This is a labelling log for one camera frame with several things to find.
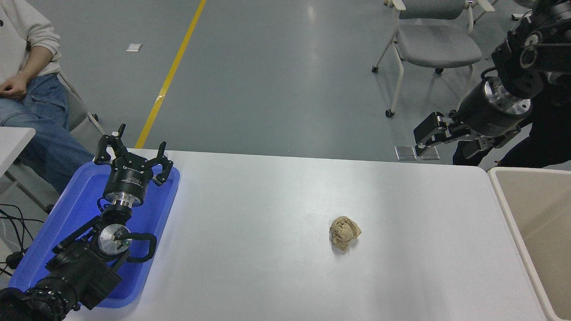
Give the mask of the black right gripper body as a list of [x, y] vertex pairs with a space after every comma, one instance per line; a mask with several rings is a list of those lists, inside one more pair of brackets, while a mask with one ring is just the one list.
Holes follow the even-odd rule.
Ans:
[[530, 99], [516, 97], [500, 82], [481, 82], [459, 106], [457, 120], [480, 136], [501, 136], [530, 114]]

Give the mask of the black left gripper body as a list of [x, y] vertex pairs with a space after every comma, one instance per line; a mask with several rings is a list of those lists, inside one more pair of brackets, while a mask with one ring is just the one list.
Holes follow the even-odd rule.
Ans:
[[103, 196], [112, 201], [112, 196], [126, 193], [137, 201], [143, 202], [147, 193], [149, 181], [153, 177], [151, 169], [141, 169], [140, 164], [129, 163], [123, 159], [112, 161], [112, 172], [104, 188]]

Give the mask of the person's hand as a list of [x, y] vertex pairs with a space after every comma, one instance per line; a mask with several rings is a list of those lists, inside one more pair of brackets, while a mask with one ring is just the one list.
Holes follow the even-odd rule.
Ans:
[[0, 97], [4, 99], [21, 100], [27, 95], [29, 77], [25, 74], [17, 74], [9, 77], [0, 86]]

